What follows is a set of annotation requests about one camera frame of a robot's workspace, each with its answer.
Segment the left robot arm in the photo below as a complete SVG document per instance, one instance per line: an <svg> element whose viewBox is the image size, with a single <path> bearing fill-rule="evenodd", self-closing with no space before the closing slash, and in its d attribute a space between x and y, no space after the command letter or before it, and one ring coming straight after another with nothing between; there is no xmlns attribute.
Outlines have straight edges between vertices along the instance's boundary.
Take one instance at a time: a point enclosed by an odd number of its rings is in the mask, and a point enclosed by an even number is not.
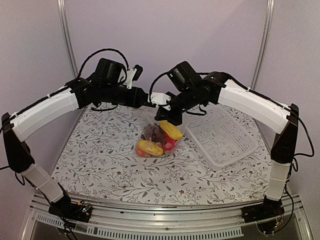
<svg viewBox="0 0 320 240"><path fill-rule="evenodd" d="M74 213L74 205L64 198L66 193L62 187L36 165L26 140L55 119L91 104L143 106L147 102L147 93L132 86L142 72L143 68L138 64L128 68L119 62L101 58L89 77L77 77L18 113L2 116L3 142L9 168L44 193L63 217Z"/></svg>

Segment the red toy bell pepper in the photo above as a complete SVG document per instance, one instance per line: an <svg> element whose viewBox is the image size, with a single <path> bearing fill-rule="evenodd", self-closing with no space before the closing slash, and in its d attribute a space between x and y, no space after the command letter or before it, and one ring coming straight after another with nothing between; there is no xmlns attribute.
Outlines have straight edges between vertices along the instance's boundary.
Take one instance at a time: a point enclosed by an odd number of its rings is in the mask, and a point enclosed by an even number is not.
<svg viewBox="0 0 320 240"><path fill-rule="evenodd" d="M165 136L165 143L162 145L162 149L165 155L169 155L175 150L177 145L180 143L180 140L172 139L168 135L164 135L164 136Z"/></svg>

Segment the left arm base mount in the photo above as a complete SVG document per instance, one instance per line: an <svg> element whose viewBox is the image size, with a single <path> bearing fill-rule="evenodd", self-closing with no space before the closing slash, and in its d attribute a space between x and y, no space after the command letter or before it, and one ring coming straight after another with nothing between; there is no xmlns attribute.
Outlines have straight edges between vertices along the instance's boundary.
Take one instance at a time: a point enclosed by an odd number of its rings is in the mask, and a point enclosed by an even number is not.
<svg viewBox="0 0 320 240"><path fill-rule="evenodd" d="M92 205L84 200L73 203L68 193L62 189L63 196L57 202L51 202L48 212L64 219L88 223L92 216Z"/></svg>

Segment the clear zip top bag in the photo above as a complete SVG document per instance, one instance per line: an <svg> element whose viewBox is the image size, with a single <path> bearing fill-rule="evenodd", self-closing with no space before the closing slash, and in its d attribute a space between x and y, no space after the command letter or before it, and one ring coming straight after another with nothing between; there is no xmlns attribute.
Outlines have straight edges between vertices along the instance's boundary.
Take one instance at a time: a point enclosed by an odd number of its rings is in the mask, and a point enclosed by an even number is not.
<svg viewBox="0 0 320 240"><path fill-rule="evenodd" d="M134 111L141 128L135 152L142 158L159 158L174 154L183 141L188 119L175 126L167 120L155 120L155 109L146 107Z"/></svg>

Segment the orange toy pumpkin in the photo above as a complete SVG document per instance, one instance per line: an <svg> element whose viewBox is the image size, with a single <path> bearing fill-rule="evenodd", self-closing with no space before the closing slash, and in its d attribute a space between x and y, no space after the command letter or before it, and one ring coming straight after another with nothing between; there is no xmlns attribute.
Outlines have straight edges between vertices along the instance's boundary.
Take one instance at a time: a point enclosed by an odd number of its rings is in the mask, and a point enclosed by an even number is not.
<svg viewBox="0 0 320 240"><path fill-rule="evenodd" d="M138 156L142 157L142 158L147 158L148 155L145 151L141 150L138 146L135 148L135 152Z"/></svg>

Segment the purple toy grapes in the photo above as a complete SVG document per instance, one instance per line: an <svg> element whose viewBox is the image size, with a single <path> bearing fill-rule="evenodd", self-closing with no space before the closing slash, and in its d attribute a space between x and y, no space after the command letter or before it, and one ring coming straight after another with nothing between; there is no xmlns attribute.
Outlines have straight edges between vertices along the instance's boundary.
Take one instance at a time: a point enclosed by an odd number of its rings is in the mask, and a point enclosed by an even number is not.
<svg viewBox="0 0 320 240"><path fill-rule="evenodd" d="M145 126L140 137L142 140L151 141L153 143L160 143L162 145L166 141L164 131L156 123L149 123L147 126Z"/></svg>

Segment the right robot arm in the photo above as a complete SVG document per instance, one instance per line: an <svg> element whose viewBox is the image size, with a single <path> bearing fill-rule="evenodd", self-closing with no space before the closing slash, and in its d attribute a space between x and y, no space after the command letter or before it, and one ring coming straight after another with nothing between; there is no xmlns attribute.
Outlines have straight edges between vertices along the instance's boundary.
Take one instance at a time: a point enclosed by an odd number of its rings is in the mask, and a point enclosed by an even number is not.
<svg viewBox="0 0 320 240"><path fill-rule="evenodd" d="M293 161L297 138L299 109L296 105L283 106L261 94L244 87L226 72L196 72L183 61L165 73L178 89L178 95L162 104L155 116L179 126L182 115L197 105L224 105L238 110L268 126L275 132L270 157L272 160L266 201L259 206L262 218L269 218L278 210L290 165Z"/></svg>

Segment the white plastic basket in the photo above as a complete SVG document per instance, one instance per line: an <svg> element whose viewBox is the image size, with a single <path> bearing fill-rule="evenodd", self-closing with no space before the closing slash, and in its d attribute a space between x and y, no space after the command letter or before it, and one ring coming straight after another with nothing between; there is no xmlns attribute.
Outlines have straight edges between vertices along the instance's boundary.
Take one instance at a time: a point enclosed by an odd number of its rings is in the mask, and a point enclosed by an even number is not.
<svg viewBox="0 0 320 240"><path fill-rule="evenodd" d="M190 115L186 130L213 169L227 167L258 147L249 129L240 124L240 117L251 117L227 106L209 104L206 115Z"/></svg>

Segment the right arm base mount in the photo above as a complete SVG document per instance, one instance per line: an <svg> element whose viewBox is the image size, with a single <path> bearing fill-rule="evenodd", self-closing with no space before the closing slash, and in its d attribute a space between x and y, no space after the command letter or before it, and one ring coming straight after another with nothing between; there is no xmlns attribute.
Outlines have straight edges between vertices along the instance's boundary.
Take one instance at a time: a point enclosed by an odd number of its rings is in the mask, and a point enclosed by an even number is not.
<svg viewBox="0 0 320 240"><path fill-rule="evenodd" d="M241 209L241 217L245 223L278 217L284 213L285 210L281 200L270 200L266 196L262 203L245 206Z"/></svg>

